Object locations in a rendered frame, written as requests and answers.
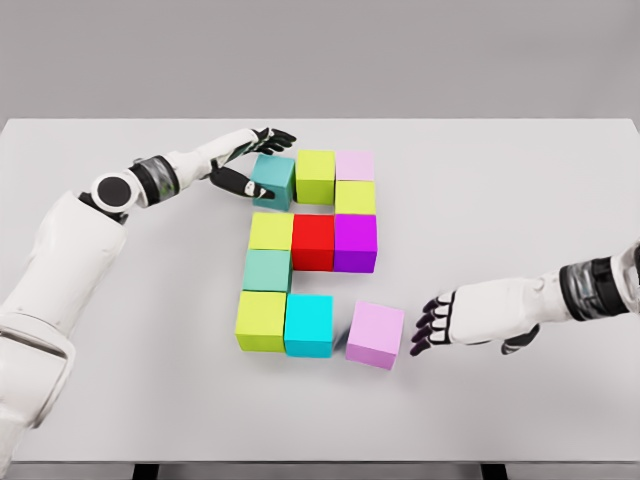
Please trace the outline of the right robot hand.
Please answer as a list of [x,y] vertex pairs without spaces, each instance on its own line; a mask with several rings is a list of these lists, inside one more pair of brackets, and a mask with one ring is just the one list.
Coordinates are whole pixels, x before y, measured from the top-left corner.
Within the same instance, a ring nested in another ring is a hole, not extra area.
[[411,338],[410,355],[441,345],[500,341],[501,353],[528,346],[540,332],[537,315],[544,281],[512,278],[459,287],[426,303]]

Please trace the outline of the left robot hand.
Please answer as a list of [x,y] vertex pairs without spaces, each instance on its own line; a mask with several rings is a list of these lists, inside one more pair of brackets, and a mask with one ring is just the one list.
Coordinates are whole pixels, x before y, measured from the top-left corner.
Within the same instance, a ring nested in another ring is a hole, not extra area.
[[227,167],[232,160],[249,153],[273,155],[290,148],[296,138],[282,130],[244,128],[223,135],[197,149],[200,178],[227,192],[246,198],[274,199],[275,194],[246,175]]

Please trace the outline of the dark teal cube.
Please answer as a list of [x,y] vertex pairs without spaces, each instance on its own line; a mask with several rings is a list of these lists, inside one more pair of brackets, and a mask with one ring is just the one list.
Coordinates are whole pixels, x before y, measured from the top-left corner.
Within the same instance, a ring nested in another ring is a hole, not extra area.
[[255,162],[251,179],[272,191],[273,199],[256,198],[255,206],[287,212],[293,200],[295,161],[293,158],[260,154]]

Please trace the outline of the yellow-green cube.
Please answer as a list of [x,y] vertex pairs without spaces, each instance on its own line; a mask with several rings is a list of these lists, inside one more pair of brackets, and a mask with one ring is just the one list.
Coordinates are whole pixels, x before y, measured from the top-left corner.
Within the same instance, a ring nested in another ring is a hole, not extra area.
[[255,212],[252,216],[248,248],[252,250],[290,250],[293,213]]
[[235,336],[242,351],[285,352],[286,300],[285,292],[241,292]]
[[375,215],[375,183],[372,181],[337,181],[335,188],[335,213]]
[[334,151],[298,151],[296,163],[296,194],[297,202],[300,204],[334,204]]

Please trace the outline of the light pink cube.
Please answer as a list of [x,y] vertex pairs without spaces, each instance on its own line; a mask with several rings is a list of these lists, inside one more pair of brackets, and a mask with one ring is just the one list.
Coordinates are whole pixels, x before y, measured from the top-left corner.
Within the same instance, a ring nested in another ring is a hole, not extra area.
[[364,150],[339,150],[335,153],[338,181],[375,180],[374,154]]
[[404,311],[357,301],[347,339],[348,361],[391,370],[399,353]]

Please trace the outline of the red cube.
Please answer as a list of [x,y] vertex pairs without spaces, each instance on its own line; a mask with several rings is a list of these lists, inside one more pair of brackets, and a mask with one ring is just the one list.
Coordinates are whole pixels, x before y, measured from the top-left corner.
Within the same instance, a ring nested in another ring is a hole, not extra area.
[[334,267],[334,216],[295,214],[292,262],[297,271],[332,271]]

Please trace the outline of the mint green cube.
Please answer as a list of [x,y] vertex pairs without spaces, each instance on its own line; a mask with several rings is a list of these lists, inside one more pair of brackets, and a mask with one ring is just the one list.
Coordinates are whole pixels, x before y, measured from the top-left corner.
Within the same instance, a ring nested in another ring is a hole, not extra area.
[[242,289],[259,292],[289,292],[292,262],[288,250],[247,251]]

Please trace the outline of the purple cube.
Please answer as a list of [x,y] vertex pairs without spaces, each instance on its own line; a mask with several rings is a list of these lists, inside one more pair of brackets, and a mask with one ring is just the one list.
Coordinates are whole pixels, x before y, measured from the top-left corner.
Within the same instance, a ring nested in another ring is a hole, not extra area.
[[376,215],[336,214],[335,272],[371,274],[378,254]]

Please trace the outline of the cyan cube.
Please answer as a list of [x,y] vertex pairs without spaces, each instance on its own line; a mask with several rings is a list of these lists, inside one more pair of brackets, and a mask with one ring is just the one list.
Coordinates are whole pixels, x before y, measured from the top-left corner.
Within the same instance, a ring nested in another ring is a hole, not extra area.
[[286,354],[330,358],[334,340],[333,310],[332,296],[289,294],[284,325]]

